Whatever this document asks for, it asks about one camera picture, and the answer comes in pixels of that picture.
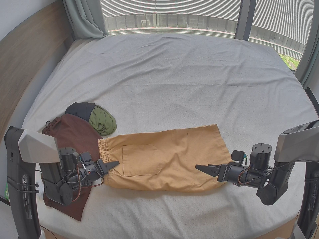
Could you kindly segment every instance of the clothing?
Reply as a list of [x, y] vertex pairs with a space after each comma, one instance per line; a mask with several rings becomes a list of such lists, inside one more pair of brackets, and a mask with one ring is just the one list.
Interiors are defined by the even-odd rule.
[[195, 165], [231, 161], [217, 125], [100, 139], [99, 150], [103, 162], [120, 162], [105, 184], [134, 190], [210, 190], [222, 183]]
[[109, 135], [116, 130], [115, 118], [104, 108], [94, 103], [73, 103], [66, 108], [65, 113], [86, 120], [100, 135]]
[[[80, 117], [72, 114], [64, 114], [50, 122], [42, 130], [42, 133], [54, 136], [59, 148], [73, 147], [78, 153], [88, 151], [94, 161], [97, 161], [100, 158], [98, 139], [101, 139], [102, 137], [87, 121]], [[83, 209], [90, 191], [90, 188], [81, 189], [79, 199], [67, 206], [50, 200], [45, 193], [43, 194], [43, 200], [45, 205], [53, 207], [77, 221], [81, 221]], [[76, 198], [77, 195], [78, 191], [75, 191], [73, 193], [73, 198]]]
[[98, 105], [94, 106], [89, 123], [100, 135], [109, 135], [116, 130], [115, 118]]

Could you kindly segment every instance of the olive green cloth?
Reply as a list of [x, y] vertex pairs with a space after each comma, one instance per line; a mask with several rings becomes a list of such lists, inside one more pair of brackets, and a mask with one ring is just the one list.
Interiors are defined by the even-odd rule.
[[116, 130], [115, 118], [101, 106], [95, 105], [89, 123], [100, 135], [109, 135]]

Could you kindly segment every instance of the wooden headboard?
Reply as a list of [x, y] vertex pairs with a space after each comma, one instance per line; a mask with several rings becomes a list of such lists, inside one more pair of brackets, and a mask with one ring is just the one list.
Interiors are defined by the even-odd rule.
[[71, 33], [63, 2], [57, 0], [0, 41], [0, 139], [29, 83]]

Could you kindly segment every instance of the bed sheet wrinkle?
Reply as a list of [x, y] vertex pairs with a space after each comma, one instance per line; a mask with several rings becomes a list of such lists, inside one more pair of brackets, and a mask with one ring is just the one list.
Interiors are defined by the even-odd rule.
[[[77, 47], [42, 88], [23, 128], [41, 131], [48, 119], [85, 101], [114, 115], [111, 137], [217, 123], [229, 151], [248, 154], [253, 144], [274, 148], [278, 134], [318, 118], [273, 48], [200, 35], [115, 35]], [[273, 206], [263, 205], [255, 189], [232, 184], [205, 194], [103, 185], [92, 189], [81, 223], [41, 199], [38, 213], [44, 226], [77, 239], [254, 238], [297, 214], [304, 173], [305, 165], [296, 164]]]

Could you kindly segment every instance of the grass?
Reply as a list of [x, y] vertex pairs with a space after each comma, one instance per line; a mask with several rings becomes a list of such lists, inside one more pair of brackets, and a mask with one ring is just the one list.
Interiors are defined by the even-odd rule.
[[[286, 65], [292, 69], [292, 70], [296, 70], [297, 66], [299, 65], [299, 60], [296, 60], [290, 56], [287, 55], [283, 55], [283, 54], [279, 54], [279, 56], [281, 56], [282, 60], [286, 63]], [[293, 65], [295, 66], [295, 68], [293, 68], [293, 66], [291, 66], [288, 62], [293, 63]]]

